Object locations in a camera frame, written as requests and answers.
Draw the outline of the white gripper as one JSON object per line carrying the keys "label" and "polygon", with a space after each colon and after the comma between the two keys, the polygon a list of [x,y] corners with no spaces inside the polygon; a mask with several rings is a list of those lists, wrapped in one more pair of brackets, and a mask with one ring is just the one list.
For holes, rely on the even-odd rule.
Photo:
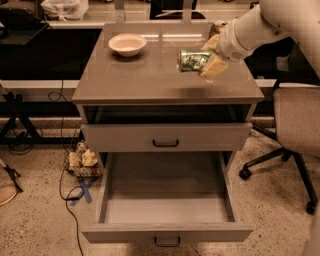
{"label": "white gripper", "polygon": [[211,80],[228,68],[226,60],[238,62],[250,56],[253,51],[244,48],[236,37],[236,20],[232,20],[218,34],[213,35],[202,47],[202,51],[217,51],[213,53],[199,76]]}

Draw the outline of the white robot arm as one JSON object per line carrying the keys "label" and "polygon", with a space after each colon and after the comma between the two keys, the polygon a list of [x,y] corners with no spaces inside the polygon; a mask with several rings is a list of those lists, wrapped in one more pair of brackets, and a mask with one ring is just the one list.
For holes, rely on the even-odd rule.
{"label": "white robot arm", "polygon": [[[211,50],[200,76],[212,79],[230,62],[238,62],[258,47],[290,37],[320,75],[320,0],[260,0],[238,19],[225,25],[203,46]],[[311,87],[278,87],[273,92],[277,155],[290,154],[297,161],[310,201],[310,213],[319,213],[319,201],[303,162],[305,155],[320,155],[320,91]]]}

